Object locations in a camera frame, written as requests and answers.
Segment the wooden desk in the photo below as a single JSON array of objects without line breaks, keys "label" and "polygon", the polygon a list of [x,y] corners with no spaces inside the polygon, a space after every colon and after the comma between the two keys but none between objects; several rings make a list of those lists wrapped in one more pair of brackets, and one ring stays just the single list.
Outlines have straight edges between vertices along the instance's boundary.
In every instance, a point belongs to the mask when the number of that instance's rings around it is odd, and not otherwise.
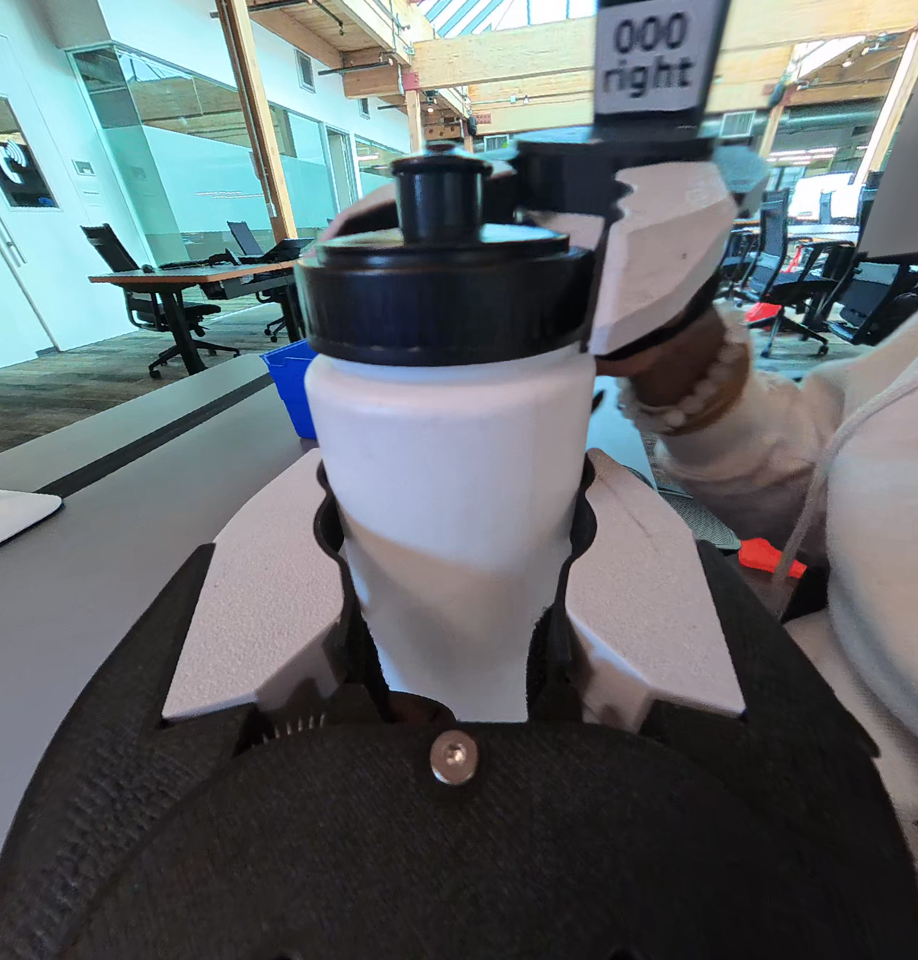
[{"label": "wooden desk", "polygon": [[150,294],[162,307],[167,329],[175,345],[149,367],[150,377],[160,379],[161,368],[171,359],[180,358],[189,375],[205,371],[201,350],[211,355],[222,349],[192,336],[189,309],[184,306],[181,294],[194,287],[216,286],[228,299],[257,293],[274,293],[282,304],[283,317],[291,343],[305,338],[297,294],[295,269],[297,259],[279,262],[199,266],[177,270],[118,271],[91,276],[93,284],[109,284],[129,294]]}]

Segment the blue plastic bin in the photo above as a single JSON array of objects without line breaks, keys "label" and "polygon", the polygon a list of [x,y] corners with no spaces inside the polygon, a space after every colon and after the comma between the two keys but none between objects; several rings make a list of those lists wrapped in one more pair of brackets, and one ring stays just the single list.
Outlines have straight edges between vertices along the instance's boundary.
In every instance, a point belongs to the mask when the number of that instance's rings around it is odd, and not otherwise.
[{"label": "blue plastic bin", "polygon": [[305,387],[305,376],[317,356],[307,340],[291,342],[261,355],[297,436],[310,441],[315,441],[317,434]]}]

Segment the white plastic bottle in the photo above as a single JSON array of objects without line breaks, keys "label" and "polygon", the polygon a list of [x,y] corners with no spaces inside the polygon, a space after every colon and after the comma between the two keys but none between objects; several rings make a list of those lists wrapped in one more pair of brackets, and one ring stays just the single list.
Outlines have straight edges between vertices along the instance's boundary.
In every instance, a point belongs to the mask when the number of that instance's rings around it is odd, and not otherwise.
[{"label": "white plastic bottle", "polygon": [[585,462],[579,347],[467,366],[319,355],[305,388],[386,681],[463,722],[527,718]]}]

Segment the person's right hand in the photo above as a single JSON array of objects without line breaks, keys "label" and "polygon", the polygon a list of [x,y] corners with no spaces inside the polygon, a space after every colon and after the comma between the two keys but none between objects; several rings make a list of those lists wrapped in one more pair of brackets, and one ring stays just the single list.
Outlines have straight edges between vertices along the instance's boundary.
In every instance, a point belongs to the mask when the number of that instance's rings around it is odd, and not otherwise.
[{"label": "person's right hand", "polygon": [[622,380],[631,409],[650,419],[691,423],[722,419],[741,400],[752,370],[744,325],[711,307],[659,345],[623,359],[595,358],[597,373]]}]

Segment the row of black office chairs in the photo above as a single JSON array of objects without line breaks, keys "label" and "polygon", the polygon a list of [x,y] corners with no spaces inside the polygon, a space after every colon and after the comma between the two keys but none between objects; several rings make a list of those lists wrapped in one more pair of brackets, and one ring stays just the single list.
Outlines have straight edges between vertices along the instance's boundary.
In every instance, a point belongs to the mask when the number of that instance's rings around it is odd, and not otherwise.
[{"label": "row of black office chairs", "polygon": [[918,254],[873,257],[859,243],[871,217],[880,174],[860,189],[854,232],[794,236],[789,189],[768,190],[754,214],[743,213],[719,264],[718,296],[737,307],[776,303],[782,311],[770,326],[759,358],[772,357],[781,335],[818,345],[830,338],[871,347],[885,341],[918,312]]}]

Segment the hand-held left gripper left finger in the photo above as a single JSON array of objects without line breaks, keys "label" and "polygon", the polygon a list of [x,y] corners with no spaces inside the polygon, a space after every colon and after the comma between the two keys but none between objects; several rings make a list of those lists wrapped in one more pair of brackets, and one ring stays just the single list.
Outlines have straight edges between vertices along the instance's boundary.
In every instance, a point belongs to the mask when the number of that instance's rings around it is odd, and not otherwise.
[{"label": "hand-held left gripper left finger", "polygon": [[342,687],[361,687],[370,707],[384,708],[388,690],[321,473],[321,452],[307,452],[216,536],[164,721],[250,706],[273,724],[318,724]]}]

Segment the white door with window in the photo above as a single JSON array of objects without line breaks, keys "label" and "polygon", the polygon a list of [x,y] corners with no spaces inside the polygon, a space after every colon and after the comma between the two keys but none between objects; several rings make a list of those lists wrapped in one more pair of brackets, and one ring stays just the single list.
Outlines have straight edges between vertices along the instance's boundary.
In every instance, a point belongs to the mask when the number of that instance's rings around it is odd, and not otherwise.
[{"label": "white door with window", "polygon": [[15,215],[57,208],[7,96],[0,93],[0,369],[58,349],[33,292],[35,271]]}]

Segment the person's left hand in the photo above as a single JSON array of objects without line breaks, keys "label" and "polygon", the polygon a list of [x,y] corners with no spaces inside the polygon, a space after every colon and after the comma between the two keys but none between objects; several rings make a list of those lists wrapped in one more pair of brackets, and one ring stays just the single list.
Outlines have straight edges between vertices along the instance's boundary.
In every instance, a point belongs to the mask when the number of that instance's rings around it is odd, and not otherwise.
[{"label": "person's left hand", "polygon": [[438,701],[401,691],[392,691],[389,697],[393,723],[409,726],[433,726],[436,729],[452,728],[456,717]]}]

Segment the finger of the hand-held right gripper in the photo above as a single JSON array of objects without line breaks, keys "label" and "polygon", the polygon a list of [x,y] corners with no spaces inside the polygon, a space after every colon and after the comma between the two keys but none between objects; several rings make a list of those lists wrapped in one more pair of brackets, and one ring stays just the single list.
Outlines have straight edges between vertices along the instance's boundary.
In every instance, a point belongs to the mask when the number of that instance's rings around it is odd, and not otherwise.
[{"label": "finger of the hand-held right gripper", "polygon": [[513,165],[486,159],[399,159],[393,180],[341,213],[341,237],[396,230],[405,244],[518,244],[519,182]]},{"label": "finger of the hand-held right gripper", "polygon": [[713,161],[620,170],[587,347],[605,356],[663,328],[714,274],[736,204]]}]

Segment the black bottle lid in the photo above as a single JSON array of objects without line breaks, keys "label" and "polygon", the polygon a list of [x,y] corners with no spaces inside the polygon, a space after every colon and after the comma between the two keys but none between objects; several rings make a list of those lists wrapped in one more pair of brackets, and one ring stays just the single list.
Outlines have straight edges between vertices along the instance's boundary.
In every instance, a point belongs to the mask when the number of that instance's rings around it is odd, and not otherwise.
[{"label": "black bottle lid", "polygon": [[440,142],[392,164],[392,226],[319,241],[295,268],[319,354],[386,367],[515,361],[586,338],[595,254],[536,225],[488,222],[492,166]]}]

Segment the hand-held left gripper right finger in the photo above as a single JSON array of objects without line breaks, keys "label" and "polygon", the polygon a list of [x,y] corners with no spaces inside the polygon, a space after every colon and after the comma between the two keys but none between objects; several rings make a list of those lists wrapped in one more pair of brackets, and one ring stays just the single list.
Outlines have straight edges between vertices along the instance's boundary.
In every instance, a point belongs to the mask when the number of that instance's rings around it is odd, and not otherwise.
[{"label": "hand-held left gripper right finger", "polygon": [[592,449],[569,538],[533,635],[528,718],[637,735],[657,704],[740,717],[745,699],[700,551],[659,494]]}]

